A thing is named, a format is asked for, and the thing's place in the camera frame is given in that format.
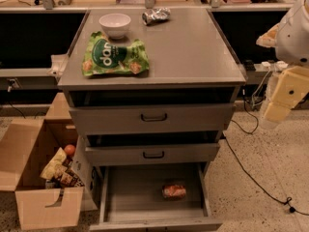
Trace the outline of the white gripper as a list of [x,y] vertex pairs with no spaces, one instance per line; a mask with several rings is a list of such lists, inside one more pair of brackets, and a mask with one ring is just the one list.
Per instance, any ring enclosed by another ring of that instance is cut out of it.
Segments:
[[281,123],[309,93],[309,0],[297,0],[282,17],[260,36],[256,45],[275,47],[276,57],[290,65],[274,73],[267,85],[263,120]]

